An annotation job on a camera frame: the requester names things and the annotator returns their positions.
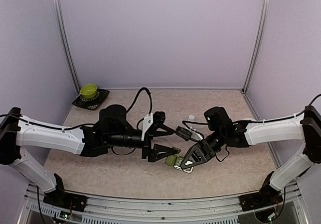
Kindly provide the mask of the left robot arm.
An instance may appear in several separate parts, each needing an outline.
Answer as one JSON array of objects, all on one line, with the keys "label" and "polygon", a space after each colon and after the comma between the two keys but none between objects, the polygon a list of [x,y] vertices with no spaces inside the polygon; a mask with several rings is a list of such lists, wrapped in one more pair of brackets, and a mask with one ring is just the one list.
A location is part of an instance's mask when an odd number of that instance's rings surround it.
[{"label": "left robot arm", "polygon": [[129,109],[112,104],[101,109],[98,122],[75,127],[52,125],[21,115],[18,107],[1,115],[1,164],[9,165],[36,184],[45,197],[59,206],[70,202],[62,178],[44,168],[26,146],[55,149],[82,157],[105,155],[114,147],[141,149],[141,157],[153,163],[177,154],[172,147],[153,144],[155,137],[171,136],[174,130],[164,124],[163,111],[151,111],[135,129],[126,119]]}]

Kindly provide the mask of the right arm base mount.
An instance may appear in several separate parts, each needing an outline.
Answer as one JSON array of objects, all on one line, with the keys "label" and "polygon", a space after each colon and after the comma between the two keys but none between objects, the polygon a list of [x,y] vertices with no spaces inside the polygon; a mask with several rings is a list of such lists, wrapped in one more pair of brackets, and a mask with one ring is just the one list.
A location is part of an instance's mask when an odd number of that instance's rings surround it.
[{"label": "right arm base mount", "polygon": [[241,195],[239,197],[242,211],[250,211],[283,202],[283,197],[278,192],[276,194],[270,193],[251,193]]}]

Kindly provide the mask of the green pill organizer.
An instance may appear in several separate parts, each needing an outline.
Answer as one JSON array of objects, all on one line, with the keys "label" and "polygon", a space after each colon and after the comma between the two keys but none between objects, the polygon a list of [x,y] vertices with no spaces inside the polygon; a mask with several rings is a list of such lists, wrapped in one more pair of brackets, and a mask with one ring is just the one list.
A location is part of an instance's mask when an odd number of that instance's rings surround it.
[{"label": "green pill organizer", "polygon": [[167,156],[166,160],[165,160],[165,165],[173,167],[173,168],[183,171],[185,173],[191,174],[193,171],[193,167],[190,167],[187,169],[181,168],[181,163],[184,159],[184,157],[180,155],[181,149],[179,149],[177,147],[173,147],[173,149],[176,150],[177,153],[174,155],[171,155],[171,156]]}]

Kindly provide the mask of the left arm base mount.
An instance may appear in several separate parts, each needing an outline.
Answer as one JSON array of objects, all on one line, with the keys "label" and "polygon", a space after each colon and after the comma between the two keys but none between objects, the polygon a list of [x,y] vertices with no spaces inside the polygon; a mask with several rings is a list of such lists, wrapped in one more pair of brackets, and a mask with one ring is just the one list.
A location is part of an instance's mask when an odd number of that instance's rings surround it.
[{"label": "left arm base mount", "polygon": [[64,193],[63,195],[45,194],[43,202],[71,211],[84,212],[87,197],[84,195]]}]

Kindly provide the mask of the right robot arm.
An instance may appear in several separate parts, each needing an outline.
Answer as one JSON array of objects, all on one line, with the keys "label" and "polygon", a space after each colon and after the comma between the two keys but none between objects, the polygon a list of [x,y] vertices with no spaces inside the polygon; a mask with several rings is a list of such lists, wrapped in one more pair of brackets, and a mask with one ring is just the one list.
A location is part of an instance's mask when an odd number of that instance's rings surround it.
[{"label": "right robot arm", "polygon": [[293,179],[320,164],[320,114],[312,104],[300,113],[272,120],[233,122],[226,110],[218,106],[207,110],[204,117],[212,134],[189,148],[180,164],[182,169],[207,163],[223,146],[248,148],[267,142],[304,141],[295,155],[266,177],[256,195],[262,206],[269,205]]}]

